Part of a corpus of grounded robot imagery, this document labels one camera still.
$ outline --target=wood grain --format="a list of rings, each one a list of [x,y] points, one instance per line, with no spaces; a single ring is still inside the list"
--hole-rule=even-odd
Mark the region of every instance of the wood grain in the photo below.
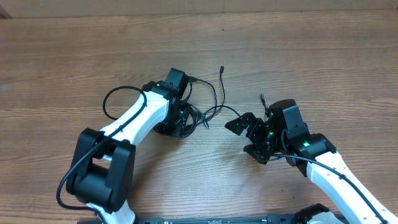
[[[294,98],[360,181],[398,214],[398,11],[266,12],[0,21],[0,222],[73,223],[55,190],[79,133],[111,121],[104,95],[163,80],[171,67],[215,84],[226,104],[264,114]],[[193,104],[213,104],[194,84]],[[121,115],[137,93],[109,99]],[[294,213],[330,199],[284,161],[257,164],[223,112],[187,139],[150,133],[137,150],[129,203],[142,217]],[[67,203],[79,205],[70,195]]]
[[[396,9],[398,0],[0,0],[12,18]]]

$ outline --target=white arm segment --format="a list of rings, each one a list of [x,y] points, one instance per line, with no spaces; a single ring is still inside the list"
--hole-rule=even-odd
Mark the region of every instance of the white arm segment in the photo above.
[[[354,176],[344,163],[341,155],[327,152],[315,158],[328,167],[334,168],[338,172],[347,176],[365,197],[372,203],[374,208],[389,223],[398,223],[398,218],[388,211]],[[369,208],[366,202],[345,180],[340,179],[336,174],[312,163],[307,165],[307,176],[316,185],[319,186],[330,199],[335,203],[337,208],[345,216],[350,224],[356,223],[380,223],[380,220],[374,212]]]
[[[87,206],[97,209],[106,220],[107,224],[133,224],[136,219],[136,214],[130,210],[127,200],[124,202],[122,207],[117,212],[108,213],[105,212],[103,207],[88,203]]]
[[[166,100],[162,95],[154,93],[152,91],[144,92],[147,97],[147,106],[141,111],[141,113],[128,124],[122,131],[115,134],[112,138],[118,141],[127,139],[131,144],[138,146],[148,132],[159,122],[162,122],[169,111],[169,101]],[[120,125],[124,124],[129,118],[137,113],[144,103],[144,97],[141,94],[136,103],[127,110],[119,119],[112,124],[104,127],[101,131],[105,132],[105,136],[108,136],[115,131]],[[112,160],[112,157],[105,155],[103,159]],[[108,213],[102,207],[97,206],[93,203],[87,203],[87,206],[97,209],[106,220],[107,224],[133,224],[136,219],[136,215],[129,208],[127,201],[124,202],[123,206],[117,211]]]
[[[122,131],[118,132],[112,138],[118,141],[127,139],[131,144],[138,146],[144,139],[148,132],[159,122],[162,122],[169,111],[169,101],[162,95],[152,91],[144,92],[147,97],[147,106],[130,124],[128,124]],[[119,119],[112,124],[104,127],[101,131],[105,132],[105,136],[111,134],[120,125],[124,124],[131,118],[144,102],[142,94],[139,96],[136,103],[127,110]]]
[[[307,224],[344,224],[335,214],[331,212],[321,212],[318,215],[314,215]]]

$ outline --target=black mounting bracket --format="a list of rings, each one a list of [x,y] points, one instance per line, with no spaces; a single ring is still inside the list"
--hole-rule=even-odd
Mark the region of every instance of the black mounting bracket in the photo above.
[[[79,161],[104,133],[86,128],[79,136],[71,167]],[[93,157],[112,156],[109,169],[93,163]],[[91,158],[87,158],[67,179],[67,191],[83,203],[94,203],[107,212],[118,211],[132,187],[136,147],[129,141],[110,140]]]
[[[329,212],[329,208],[322,205],[321,203],[311,205],[307,208],[301,209],[299,212],[296,212],[296,214],[294,215],[294,222],[308,223],[312,219],[312,217],[322,212]]]
[[[312,160],[323,153],[336,152],[336,147],[324,135],[310,134],[294,100],[278,101],[266,111],[269,114],[266,121],[256,118],[253,113],[244,113],[225,124],[227,129],[237,135],[247,129],[246,137],[252,144],[245,146],[243,151],[259,163],[266,164],[271,155],[278,152]],[[307,162],[290,158],[286,161],[307,176]]]
[[[169,100],[169,112],[163,122],[154,127],[160,134],[180,137],[189,116],[187,102],[181,100],[189,83],[185,72],[172,68],[165,81],[149,82],[142,87],[144,91],[153,91]]]

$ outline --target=table surface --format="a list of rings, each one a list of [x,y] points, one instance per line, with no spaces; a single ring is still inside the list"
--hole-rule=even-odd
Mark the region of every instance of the table surface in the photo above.
[[[0,223],[73,223],[57,185],[86,127],[111,122],[105,94],[141,87],[178,68],[212,82],[226,105],[263,116],[293,98],[311,133],[323,133],[357,178],[398,214],[398,11],[265,12],[0,20]],[[119,116],[137,99],[109,99]],[[193,86],[191,103],[213,105]],[[331,200],[285,161],[258,164],[222,110],[186,139],[151,132],[137,148],[131,208],[141,217],[294,213]],[[63,193],[64,201],[80,205]]]

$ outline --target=black cable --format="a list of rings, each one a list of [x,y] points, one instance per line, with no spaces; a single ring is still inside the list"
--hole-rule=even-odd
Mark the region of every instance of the black cable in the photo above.
[[[284,149],[285,152],[287,152],[286,150],[286,145],[285,145],[285,133],[286,133],[287,129],[283,129],[282,133],[280,134],[280,142],[282,143],[282,149]]]
[[[98,142],[95,146],[93,146],[73,167],[71,167],[68,172],[63,176],[62,180],[60,181],[60,184],[58,186],[57,189],[57,194],[56,194],[56,198],[57,198],[57,202],[58,204],[66,209],[70,209],[70,210],[90,210],[93,211],[95,213],[99,213],[99,211],[97,211],[97,209],[95,208],[90,208],[90,207],[82,207],[82,206],[70,206],[70,205],[66,205],[62,202],[61,200],[61,190],[63,185],[65,184],[65,182],[67,181],[68,177],[73,173],[73,171],[87,158],[93,156],[102,145],[106,144],[109,140],[111,140],[111,138],[117,134],[118,132],[120,132],[121,130],[123,130],[123,128],[125,128],[131,121],[133,121],[141,112],[142,110],[144,110],[146,104],[147,104],[147,97],[145,95],[145,93],[134,86],[120,86],[117,88],[114,88],[113,90],[111,90],[107,95],[106,98],[109,97],[110,94],[112,94],[112,92],[116,91],[116,90],[120,90],[122,88],[129,88],[129,89],[133,89],[133,90],[137,90],[139,91],[143,97],[144,97],[144,102],[142,103],[141,107],[139,108],[139,110],[137,111],[137,113],[135,113],[131,118],[129,118],[124,124],[120,125],[115,131],[113,131],[110,135],[106,136],[102,141]]]
[[[271,156],[276,156],[276,157],[285,157],[285,158],[292,158],[292,159],[300,159],[302,161],[307,161],[307,162],[311,162],[313,164],[316,164],[324,169],[327,169],[328,171],[336,174],[340,179],[345,180],[348,184],[350,184],[350,186],[352,186],[352,188],[359,194],[359,196],[361,196],[361,198],[366,202],[366,204],[369,206],[369,208],[376,214],[376,216],[380,219],[381,223],[383,224],[387,224],[388,221],[383,219],[383,217],[380,215],[380,213],[373,207],[372,203],[366,198],[366,196],[361,192],[361,190],[354,184],[352,183],[352,181],[350,181],[347,176],[345,176],[344,174],[341,174],[340,172],[338,172],[337,170],[332,169],[331,167],[328,167],[320,162],[314,161],[312,159],[307,159],[304,157],[300,157],[300,156],[290,156],[290,155],[283,155],[283,154],[273,154]]]
[[[218,105],[217,107],[219,107],[219,108],[228,108],[228,109],[230,109],[231,111],[233,111],[234,113],[236,113],[237,116],[241,116],[234,108],[232,108],[232,107],[230,107],[230,106]]]
[[[108,224],[108,222],[106,221],[104,215],[100,211],[98,211],[95,215],[98,216],[98,218],[99,218],[99,220],[101,220],[102,224]]]
[[[274,159],[267,159],[267,160],[265,160],[265,161],[267,161],[267,162],[268,162],[268,161],[277,161],[277,160],[279,160],[279,159],[281,159],[281,157],[274,158]]]
[[[112,120],[117,120],[119,118],[112,117],[111,115],[108,114],[108,112],[106,112],[106,100],[108,100],[108,98],[111,96],[112,93],[114,93],[115,91],[118,91],[118,90],[122,90],[122,89],[140,90],[134,86],[119,86],[119,87],[116,87],[113,90],[109,91],[108,94],[106,94],[104,101],[102,102],[102,110],[104,111],[104,114]]]
[[[188,96],[183,100],[183,103],[187,103],[188,100],[189,100],[189,98],[191,98],[191,93],[192,93],[192,81],[191,81],[190,78],[188,79],[188,82],[189,82],[189,85],[190,85],[191,89],[189,90]]]
[[[260,100],[261,100],[262,105],[264,106],[264,113],[269,118],[271,115],[271,111],[266,105],[266,97],[264,96],[264,93],[262,91],[260,92]]]
[[[214,92],[215,107],[214,107],[213,115],[211,115],[208,119],[206,119],[207,121],[209,121],[209,120],[211,120],[212,117],[214,117],[214,115],[215,115],[216,112],[217,112],[217,108],[216,108],[216,107],[217,107],[217,93],[216,93],[216,89],[214,88],[214,86],[213,86],[210,82],[201,80],[201,79],[199,79],[199,78],[198,78],[198,81],[204,82],[204,83],[208,84],[209,86],[211,86],[212,89],[213,89],[213,92]]]
[[[207,115],[210,111],[213,111],[213,113],[211,115],[209,115],[209,116],[205,116],[205,121],[206,122],[209,122],[212,118],[214,118],[216,115],[218,115],[218,113],[221,111],[221,109],[223,107],[232,110],[234,113],[236,113],[236,115],[240,116],[240,114],[238,112],[236,112],[236,110],[234,110],[233,108],[231,108],[229,106],[225,106],[224,105],[224,103],[225,103],[225,87],[224,87],[223,78],[222,78],[223,72],[224,72],[224,66],[221,66],[220,67],[220,82],[221,82],[221,87],[223,89],[223,96],[224,96],[223,97],[223,102],[222,102],[221,105],[217,105],[217,93],[216,93],[216,90],[215,90],[214,86],[211,83],[206,82],[206,81],[201,80],[201,79],[198,79],[198,78],[195,78],[195,77],[190,77],[190,81],[192,81],[192,82],[201,81],[201,82],[206,83],[209,86],[211,86],[211,88],[213,89],[214,96],[215,96],[215,105],[212,106],[210,109],[206,110],[204,113],[201,113],[198,108],[196,108],[195,106],[189,104],[189,106],[191,106],[191,108],[190,108],[191,109],[190,116],[192,117],[194,122],[192,124],[189,124],[189,125],[186,126],[186,128],[189,128],[189,130],[185,131],[182,134],[183,138],[188,137],[192,132],[194,132],[196,127],[201,125],[204,122],[204,120],[202,118],[202,115]]]

